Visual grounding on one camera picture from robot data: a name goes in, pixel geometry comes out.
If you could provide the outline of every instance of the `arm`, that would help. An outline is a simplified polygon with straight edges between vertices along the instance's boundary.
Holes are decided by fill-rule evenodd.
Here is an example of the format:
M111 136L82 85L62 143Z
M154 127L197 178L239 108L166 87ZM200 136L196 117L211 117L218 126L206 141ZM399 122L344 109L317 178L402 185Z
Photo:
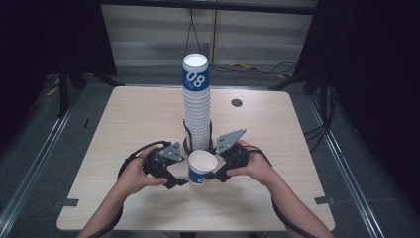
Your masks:
M145 186L157 186L167 183L166 178L148 178L143 172L144 160L149 152L156 147L148 147L140 152L137 159L132 160L106 195L101 205L89 219L77 237L88 237L108 226L117 216L121 206L128 196L139 192ZM108 232L103 237L111 237Z
M242 146L249 146L239 141ZM227 171L227 175L249 176L266 186L279 211L292 224L316 237L333 237L325 224L296 196L284 179L269 165L265 158L257 153L250 153L250 161L245 167ZM290 237L301 237L286 226Z

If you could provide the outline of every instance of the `blue label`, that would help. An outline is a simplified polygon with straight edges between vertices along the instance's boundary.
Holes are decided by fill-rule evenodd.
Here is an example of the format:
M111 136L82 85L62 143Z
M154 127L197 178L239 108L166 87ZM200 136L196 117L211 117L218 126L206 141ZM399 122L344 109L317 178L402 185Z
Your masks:
M204 183L205 181L207 181L204 175L194 172L191 168L189 168L188 176L189 179L191 179L191 181L195 183Z
M209 87L210 77L209 69L200 73L183 71L182 85L190 91L202 91Z

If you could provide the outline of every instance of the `forearm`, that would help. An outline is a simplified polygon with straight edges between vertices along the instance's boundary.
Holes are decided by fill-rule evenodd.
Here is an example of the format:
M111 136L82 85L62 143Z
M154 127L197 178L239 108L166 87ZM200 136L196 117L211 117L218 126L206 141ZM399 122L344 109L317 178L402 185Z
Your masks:
M325 224L297 197L281 176L273 175L266 185L278 210L293 225L316 237L333 237ZM291 237L299 237L290 231Z
M126 198L114 185L77 237L88 237L107 227L117 216Z

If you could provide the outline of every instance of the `wooden tabletop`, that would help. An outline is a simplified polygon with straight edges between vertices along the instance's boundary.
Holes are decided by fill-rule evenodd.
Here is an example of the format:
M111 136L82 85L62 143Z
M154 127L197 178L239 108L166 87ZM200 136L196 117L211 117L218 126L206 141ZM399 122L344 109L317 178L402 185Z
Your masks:
M243 102L232 105L233 99ZM181 88L117 87L85 155L57 227L81 230L116 181L124 160L142 146L185 138ZM300 199L332 230L335 222L324 196L290 97L285 92L212 89L213 140L242 128L243 140L259 147ZM188 157L168 169L188 179ZM117 230L273 231L285 230L275 216L267 189L248 177L216 179L202 186L190 182L171 190L146 187L131 195Z

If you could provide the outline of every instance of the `person's left hand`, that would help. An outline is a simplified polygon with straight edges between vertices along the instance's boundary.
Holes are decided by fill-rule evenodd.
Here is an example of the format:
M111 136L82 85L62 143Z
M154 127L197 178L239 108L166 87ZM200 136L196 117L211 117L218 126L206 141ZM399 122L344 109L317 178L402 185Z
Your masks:
M166 178L149 178L143 171L144 159L147 155L157 147L151 146L140 152L138 158L133 159L124 169L114 185L114 189L125 197L134 194L145 186L158 186L167 183Z

